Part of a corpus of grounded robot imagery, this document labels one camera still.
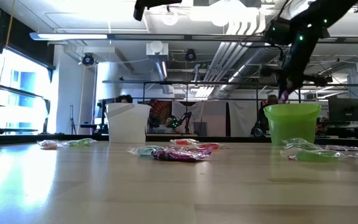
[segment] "ceiling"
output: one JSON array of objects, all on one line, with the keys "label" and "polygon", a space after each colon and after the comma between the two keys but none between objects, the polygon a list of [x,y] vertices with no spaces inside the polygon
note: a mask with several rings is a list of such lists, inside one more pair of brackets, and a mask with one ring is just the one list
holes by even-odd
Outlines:
[{"label": "ceiling", "polygon": [[[0,7],[11,13],[12,2],[13,0],[0,0]],[[275,6],[266,10],[265,14],[276,14],[284,0],[274,2]],[[293,2],[301,4],[305,0],[293,0]],[[165,25],[162,21],[163,14],[166,13],[164,7],[152,8],[145,12],[142,22],[135,21],[132,18],[134,3],[134,0],[16,0],[14,16],[37,32],[108,33],[111,29],[113,33],[224,34],[227,31],[227,26],[218,27],[211,21],[192,21],[189,15],[193,0],[184,0],[180,7],[171,6],[171,10],[178,13],[178,22],[173,26]],[[329,31],[331,35],[358,36],[358,13],[347,13]],[[122,53],[122,60],[134,61],[147,58],[146,43],[146,41],[71,41],[66,49],[73,58],[80,58],[82,55],[75,52],[76,47],[115,47]],[[174,58],[178,61],[184,60],[184,55],[181,53],[187,49],[195,49],[199,54],[198,60],[211,60],[220,45],[219,42],[168,43],[170,51],[177,52]],[[313,57],[312,61],[335,60],[335,55],[358,55],[358,45],[320,44],[313,54],[325,56]],[[334,63],[324,64],[325,67],[332,65]],[[151,61],[142,61],[131,63],[131,67],[133,74],[144,75],[155,69],[155,64]],[[192,68],[194,63],[185,65],[181,62],[169,62],[167,67]],[[310,66],[306,72],[312,73],[320,70],[322,70],[321,66],[315,65]]]}]

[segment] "table surface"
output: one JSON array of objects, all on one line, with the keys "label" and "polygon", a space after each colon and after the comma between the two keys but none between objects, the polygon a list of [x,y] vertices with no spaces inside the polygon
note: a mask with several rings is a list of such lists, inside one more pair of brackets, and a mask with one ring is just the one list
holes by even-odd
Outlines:
[{"label": "table surface", "polygon": [[358,161],[289,161],[255,143],[168,162],[131,146],[0,146],[0,223],[358,223]]}]

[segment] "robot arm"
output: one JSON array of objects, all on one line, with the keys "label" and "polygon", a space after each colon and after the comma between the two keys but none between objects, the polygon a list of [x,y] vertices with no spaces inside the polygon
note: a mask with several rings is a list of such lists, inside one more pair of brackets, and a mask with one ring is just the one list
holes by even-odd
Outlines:
[{"label": "robot arm", "polygon": [[287,101],[288,95],[302,87],[305,80],[318,86],[326,84],[321,77],[310,77],[303,72],[318,40],[329,37],[327,28],[357,3],[358,0],[316,0],[291,20],[278,18],[272,21],[265,40],[272,45],[291,44],[291,48],[280,69],[264,68],[261,75],[276,74],[281,101]]}]

